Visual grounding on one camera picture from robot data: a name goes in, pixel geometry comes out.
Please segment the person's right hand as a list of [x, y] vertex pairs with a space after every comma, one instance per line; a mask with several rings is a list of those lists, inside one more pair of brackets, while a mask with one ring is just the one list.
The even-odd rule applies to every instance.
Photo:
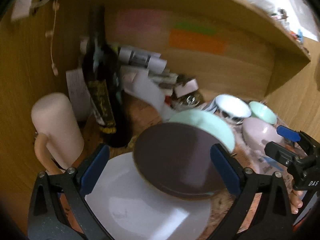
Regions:
[[299, 209], [303, 206], [303, 202], [301, 200], [301, 196], [303, 195], [303, 191], [292, 190], [289, 194], [290, 205], [291, 205], [291, 213], [296, 215]]

